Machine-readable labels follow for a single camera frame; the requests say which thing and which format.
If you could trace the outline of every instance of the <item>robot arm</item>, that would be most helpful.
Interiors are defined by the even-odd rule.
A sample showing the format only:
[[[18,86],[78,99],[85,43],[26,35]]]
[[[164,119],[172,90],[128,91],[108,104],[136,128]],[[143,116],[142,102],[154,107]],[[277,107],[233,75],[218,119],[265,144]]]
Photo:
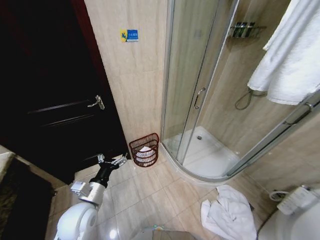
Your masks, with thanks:
[[[83,202],[71,206],[59,219],[54,240],[88,240],[96,225],[104,191],[108,186],[111,172],[127,162],[126,156],[112,161],[104,161],[98,156],[100,170],[94,178],[86,182],[75,181],[71,191],[79,195]]]

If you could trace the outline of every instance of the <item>white towel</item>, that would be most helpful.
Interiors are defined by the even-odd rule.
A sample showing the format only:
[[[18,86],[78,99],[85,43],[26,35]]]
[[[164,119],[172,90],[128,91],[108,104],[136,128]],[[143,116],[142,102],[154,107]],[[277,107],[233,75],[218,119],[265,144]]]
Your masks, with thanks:
[[[218,186],[219,196],[201,204],[201,223],[227,240],[256,240],[257,231],[246,197],[229,185]]]
[[[279,104],[297,105],[320,88],[320,0],[291,0],[248,82]]]

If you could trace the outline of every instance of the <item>wall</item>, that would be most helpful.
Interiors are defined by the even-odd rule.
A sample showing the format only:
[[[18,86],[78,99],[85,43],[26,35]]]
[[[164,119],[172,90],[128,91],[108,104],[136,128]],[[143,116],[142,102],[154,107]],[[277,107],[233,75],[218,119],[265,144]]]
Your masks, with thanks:
[[[160,133],[166,0],[85,0],[127,142]],[[121,42],[138,29],[139,42]]]
[[[267,28],[260,38],[227,39],[213,86],[203,106],[199,125],[240,157],[294,108],[259,97],[253,97],[247,109],[235,108],[236,101],[248,91],[247,82],[265,53],[262,48],[280,22],[288,4],[288,0],[239,2],[234,23],[256,22],[256,25]]]
[[[320,114],[248,167],[245,173],[267,191],[320,183]]]

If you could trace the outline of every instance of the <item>tissue in basket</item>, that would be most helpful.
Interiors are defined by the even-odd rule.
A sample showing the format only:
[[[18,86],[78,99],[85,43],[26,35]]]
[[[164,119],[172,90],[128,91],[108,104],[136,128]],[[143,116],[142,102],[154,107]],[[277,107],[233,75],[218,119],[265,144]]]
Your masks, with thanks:
[[[153,159],[155,159],[156,154],[155,151],[150,151],[151,148],[144,146],[143,148],[140,149],[139,152],[137,152],[136,154],[136,160],[140,163],[145,163],[145,162],[149,162],[152,161]]]

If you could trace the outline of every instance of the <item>shower enclosure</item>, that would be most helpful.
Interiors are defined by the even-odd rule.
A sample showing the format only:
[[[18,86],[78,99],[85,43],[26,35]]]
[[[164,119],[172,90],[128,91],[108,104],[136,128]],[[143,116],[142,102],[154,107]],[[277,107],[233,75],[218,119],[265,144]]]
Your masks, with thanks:
[[[264,56],[262,48],[288,4],[168,1],[161,142],[190,176],[205,182],[227,180],[318,112],[318,92],[297,106],[265,97],[246,99],[247,82]],[[265,29],[237,38],[229,33],[237,22]],[[237,101],[249,105],[239,110]]]

